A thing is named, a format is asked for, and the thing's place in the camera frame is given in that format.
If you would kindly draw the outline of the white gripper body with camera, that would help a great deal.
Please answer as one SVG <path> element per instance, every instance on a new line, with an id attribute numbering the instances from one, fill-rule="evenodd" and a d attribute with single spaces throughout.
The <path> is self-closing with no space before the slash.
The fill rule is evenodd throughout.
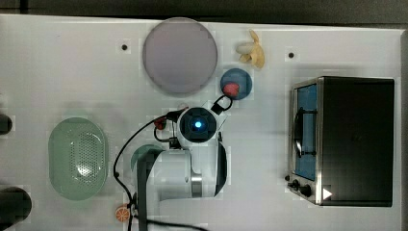
<path id="1" fill-rule="evenodd" d="M 217 116 L 206 108 L 189 108 L 177 120 L 176 137 L 183 148 L 215 146 L 217 133 Z"/>

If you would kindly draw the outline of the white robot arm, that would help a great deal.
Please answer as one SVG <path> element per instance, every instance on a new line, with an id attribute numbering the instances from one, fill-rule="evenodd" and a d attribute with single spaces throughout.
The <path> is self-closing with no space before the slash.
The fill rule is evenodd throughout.
<path id="1" fill-rule="evenodd" d="M 227 179 L 221 111 L 192 107 L 164 119 L 176 123 L 175 140 L 168 150 L 143 150 L 133 166 L 139 231 L 167 231 L 172 224 L 160 214 L 162 201 L 215 197 Z"/>

